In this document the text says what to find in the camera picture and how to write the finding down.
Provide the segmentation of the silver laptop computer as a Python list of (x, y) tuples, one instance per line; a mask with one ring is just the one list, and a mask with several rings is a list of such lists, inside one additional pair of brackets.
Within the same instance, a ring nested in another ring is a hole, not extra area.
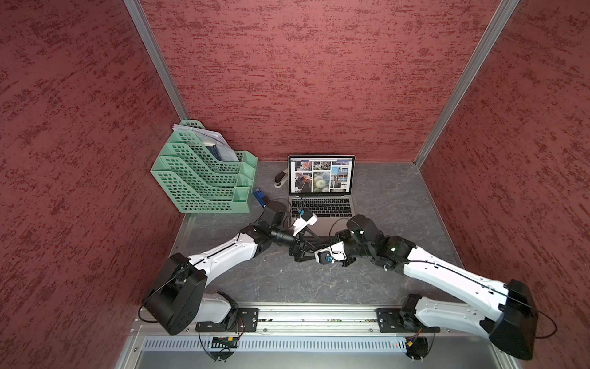
[(310, 229), (319, 237), (344, 230), (353, 207), (353, 155), (291, 155), (288, 157), (291, 220), (299, 210), (312, 211), (317, 222)]

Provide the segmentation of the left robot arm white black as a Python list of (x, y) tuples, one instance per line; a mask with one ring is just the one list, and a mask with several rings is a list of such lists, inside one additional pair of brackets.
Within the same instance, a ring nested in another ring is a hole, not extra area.
[(328, 237), (316, 235), (311, 226), (317, 217), (310, 210), (299, 212), (291, 228), (284, 228), (285, 204), (271, 201), (261, 216), (238, 234), (209, 251), (186, 257), (169, 257), (143, 298), (140, 308), (152, 316), (169, 335), (183, 332), (191, 324), (211, 324), (219, 331), (246, 330), (238, 304), (227, 294), (206, 293), (206, 287), (233, 267), (265, 252), (272, 244), (290, 249), (296, 261), (310, 260)]

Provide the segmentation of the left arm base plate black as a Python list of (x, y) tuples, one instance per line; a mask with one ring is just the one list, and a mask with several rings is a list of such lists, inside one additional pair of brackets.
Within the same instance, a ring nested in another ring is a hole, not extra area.
[(255, 332), (258, 327), (258, 308), (232, 308), (228, 315), (220, 322), (198, 322), (196, 329), (199, 332), (227, 332), (236, 335)]

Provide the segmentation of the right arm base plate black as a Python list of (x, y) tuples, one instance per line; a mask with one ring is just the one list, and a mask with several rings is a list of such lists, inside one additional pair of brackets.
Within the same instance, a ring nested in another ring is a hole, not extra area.
[(417, 334), (419, 330), (422, 333), (440, 332), (439, 327), (427, 327), (414, 313), (401, 308), (378, 308), (375, 312), (380, 333)]

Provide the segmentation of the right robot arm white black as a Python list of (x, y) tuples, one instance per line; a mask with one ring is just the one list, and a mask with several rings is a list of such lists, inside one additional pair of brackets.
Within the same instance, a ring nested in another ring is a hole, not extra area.
[(457, 298), (456, 303), (424, 296), (407, 298), (404, 324), (444, 327), (488, 338), (499, 350), (524, 361), (533, 359), (539, 312), (530, 288), (468, 272), (400, 236), (385, 236), (372, 220), (356, 215), (333, 237), (333, 261), (367, 257), (377, 267), (430, 284)]

